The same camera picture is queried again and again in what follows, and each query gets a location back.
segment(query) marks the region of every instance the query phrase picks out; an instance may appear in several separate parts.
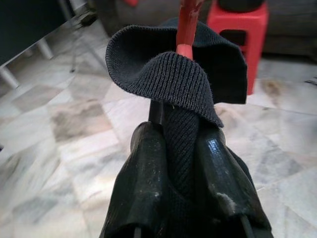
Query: ribbed fabric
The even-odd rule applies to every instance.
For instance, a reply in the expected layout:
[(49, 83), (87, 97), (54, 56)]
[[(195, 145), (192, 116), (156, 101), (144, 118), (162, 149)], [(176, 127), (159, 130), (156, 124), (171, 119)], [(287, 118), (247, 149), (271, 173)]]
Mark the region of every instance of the ribbed fabric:
[(200, 119), (222, 127), (214, 101), (245, 103), (247, 80), (236, 45), (199, 23), (192, 61), (174, 52), (176, 29), (177, 20), (163, 27), (127, 27), (110, 40), (106, 63), (119, 87), (164, 103), (162, 126), (172, 184), (170, 233), (185, 238)]

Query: red plastic stool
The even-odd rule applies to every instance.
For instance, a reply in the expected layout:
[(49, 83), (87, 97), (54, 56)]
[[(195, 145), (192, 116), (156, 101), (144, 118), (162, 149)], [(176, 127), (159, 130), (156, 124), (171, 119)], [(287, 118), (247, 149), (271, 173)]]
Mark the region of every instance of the red plastic stool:
[(248, 95), (253, 93), (267, 20), (268, 10), (265, 2), (255, 11), (235, 13), (221, 9), (218, 1), (213, 0), (208, 14), (207, 25), (218, 34), (223, 30), (242, 30), (246, 32), (245, 45), (241, 46), (241, 50), (244, 52), (248, 65)]

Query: marble floor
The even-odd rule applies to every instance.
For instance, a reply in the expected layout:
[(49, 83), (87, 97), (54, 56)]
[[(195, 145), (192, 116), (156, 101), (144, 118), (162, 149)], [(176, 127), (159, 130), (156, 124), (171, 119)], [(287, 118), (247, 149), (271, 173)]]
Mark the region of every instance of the marble floor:
[[(97, 21), (82, 37), (104, 58)], [(122, 91), (84, 47), (71, 68), (67, 28), (0, 82), (0, 238), (97, 238), (114, 179), (149, 100)], [(317, 66), (266, 57), (246, 105), (218, 104), (227, 145), (249, 166), (276, 238), (317, 237)]]

